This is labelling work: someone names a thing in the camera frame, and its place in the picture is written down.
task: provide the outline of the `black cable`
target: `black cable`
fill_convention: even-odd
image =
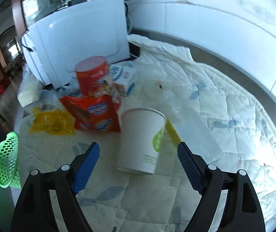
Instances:
[[[29,52],[33,52],[34,50],[33,50],[32,48],[29,48],[29,47],[27,47],[27,46],[25,46],[25,45],[23,44],[22,37],[23,37],[26,33],[28,33],[28,32],[29,32],[29,30],[26,30],[26,31],[21,35],[21,44],[22,44],[22,46],[23,46],[26,50],[28,50]]]
[[[125,2],[124,2],[124,4],[125,4],[125,7],[126,7],[126,16],[127,16],[128,15],[128,5]]]

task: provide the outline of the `bed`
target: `bed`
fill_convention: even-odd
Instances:
[[[276,129],[258,100],[215,68],[196,63],[190,49],[128,36],[140,47],[140,56],[123,65],[138,70],[131,95],[124,98],[119,114],[133,107],[151,107],[169,115],[170,121],[186,122],[187,107],[210,129],[221,151],[206,148],[202,156],[222,171],[247,171],[258,195],[266,231],[276,227]],[[21,183],[29,172],[56,170],[84,153],[92,141],[101,151],[86,188],[77,195],[93,231],[183,231],[200,195],[194,191],[176,156],[167,133],[163,136],[156,173],[135,175],[116,169],[118,133],[77,131],[73,137],[28,134],[33,120],[21,124],[19,167]],[[222,191],[210,231],[216,231],[227,192]],[[52,204],[60,231],[66,231],[55,193]]]

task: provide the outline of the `red cylindrical container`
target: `red cylindrical container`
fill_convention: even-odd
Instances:
[[[77,79],[83,96],[96,88],[96,81],[106,76],[109,71],[108,63],[103,56],[91,56],[75,65]]]

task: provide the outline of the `milk carton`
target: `milk carton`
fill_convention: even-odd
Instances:
[[[110,66],[110,74],[118,93],[127,97],[136,83],[136,69],[116,64]]]

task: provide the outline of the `snack packaging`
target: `snack packaging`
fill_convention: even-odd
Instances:
[[[52,135],[73,135],[73,119],[67,111],[34,108],[34,122],[29,133],[47,132]]]
[[[102,95],[101,97],[70,97],[60,99],[67,111],[75,118],[75,129],[96,131],[120,131],[116,111],[120,107],[119,96]]]
[[[75,118],[78,130],[120,131],[117,110],[120,96],[109,73],[106,58],[92,56],[75,66],[76,80],[61,91],[59,99]]]

